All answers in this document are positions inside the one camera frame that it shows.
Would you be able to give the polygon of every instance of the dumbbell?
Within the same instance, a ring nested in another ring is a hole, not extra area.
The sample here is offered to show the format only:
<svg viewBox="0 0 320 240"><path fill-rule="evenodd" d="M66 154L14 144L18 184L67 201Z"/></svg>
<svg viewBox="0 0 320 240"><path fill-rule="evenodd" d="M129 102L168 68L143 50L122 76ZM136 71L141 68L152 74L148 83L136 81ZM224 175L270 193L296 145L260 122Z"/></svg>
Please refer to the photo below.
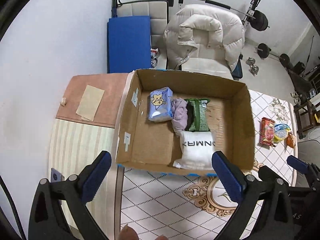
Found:
<svg viewBox="0 0 320 240"><path fill-rule="evenodd" d="M252 73L252 75L255 76L258 74L259 67L254 65L256 63L256 60L254 58L249 57L245 63L250 66L250 72Z"/></svg>
<svg viewBox="0 0 320 240"><path fill-rule="evenodd" d="M273 55L277 58L279 58L279 61L281 63L282 66L284 66L285 68L289 68L292 69L293 65L292 63L290 63L290 58L287 54L281 54L280 56L271 53L271 49L264 43L260 43L257 47L257 53L260 56L260 58L267 58L269 55Z"/></svg>
<svg viewBox="0 0 320 240"><path fill-rule="evenodd" d="M166 0L166 1L168 1L169 7L173 7L174 0ZM262 12L260 12L258 10L255 10L254 14L250 15L250 14L244 13L242 11L239 11L237 9L231 8L231 6L228 6L226 4L215 2L212 0L198 0L198 1L204 1L205 3L216 5L216 6L228 9L228 10L234 10L234 11L237 11L237 12L242 13L244 15L247 15L248 22L250 22L251 27L258 30L258 31L264 31L269 27L267 17Z"/></svg>

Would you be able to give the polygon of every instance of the cardboard box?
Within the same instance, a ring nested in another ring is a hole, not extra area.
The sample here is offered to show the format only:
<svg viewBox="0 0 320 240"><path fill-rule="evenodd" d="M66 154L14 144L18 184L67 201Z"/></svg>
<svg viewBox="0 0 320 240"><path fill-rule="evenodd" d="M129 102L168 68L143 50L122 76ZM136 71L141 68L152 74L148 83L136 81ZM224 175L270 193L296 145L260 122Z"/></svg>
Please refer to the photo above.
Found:
<svg viewBox="0 0 320 240"><path fill-rule="evenodd" d="M240 169L252 169L255 131L247 86L207 74L154 69L136 70L131 80L120 119L118 165L178 175L214 173L172 167L182 151L171 121L148 120L150 92L163 87L169 87L174 98L209 98L206 116L216 133L215 150Z"/></svg>

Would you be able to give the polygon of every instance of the white knob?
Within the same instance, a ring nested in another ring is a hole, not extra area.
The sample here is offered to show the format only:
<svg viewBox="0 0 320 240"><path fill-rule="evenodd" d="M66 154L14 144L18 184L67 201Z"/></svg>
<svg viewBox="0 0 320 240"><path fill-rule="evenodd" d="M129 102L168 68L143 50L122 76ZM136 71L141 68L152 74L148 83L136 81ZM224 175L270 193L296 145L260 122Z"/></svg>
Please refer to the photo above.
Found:
<svg viewBox="0 0 320 240"><path fill-rule="evenodd" d="M66 98L62 98L62 99L61 99L61 102L60 102L60 105L61 105L61 106L65 106L66 103L67 103L67 99L66 99Z"/></svg>

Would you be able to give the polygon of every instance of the hand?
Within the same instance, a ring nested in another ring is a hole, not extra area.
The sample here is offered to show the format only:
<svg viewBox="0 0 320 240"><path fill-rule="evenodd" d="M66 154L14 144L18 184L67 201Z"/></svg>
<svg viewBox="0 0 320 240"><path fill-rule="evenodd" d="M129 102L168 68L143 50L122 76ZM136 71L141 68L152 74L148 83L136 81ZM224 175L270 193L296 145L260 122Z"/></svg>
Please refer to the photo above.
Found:
<svg viewBox="0 0 320 240"><path fill-rule="evenodd" d="M139 240L139 237L133 228L125 225L119 233L118 240ZM168 240L168 238L165 236L158 236L155 240Z"/></svg>

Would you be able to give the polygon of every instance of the green towel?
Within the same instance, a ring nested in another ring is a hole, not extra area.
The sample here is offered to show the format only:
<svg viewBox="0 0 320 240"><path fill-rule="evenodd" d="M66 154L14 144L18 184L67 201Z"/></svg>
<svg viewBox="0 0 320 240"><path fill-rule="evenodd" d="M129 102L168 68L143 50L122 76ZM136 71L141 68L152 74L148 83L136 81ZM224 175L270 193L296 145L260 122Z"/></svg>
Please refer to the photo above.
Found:
<svg viewBox="0 0 320 240"><path fill-rule="evenodd" d="M205 111L207 110L207 103L210 102L210 99L188 98L185 100L193 106L193 120L191 121L191 125L186 128L186 131L190 131L190 132L210 131L207 124L207 118L205 117Z"/></svg>

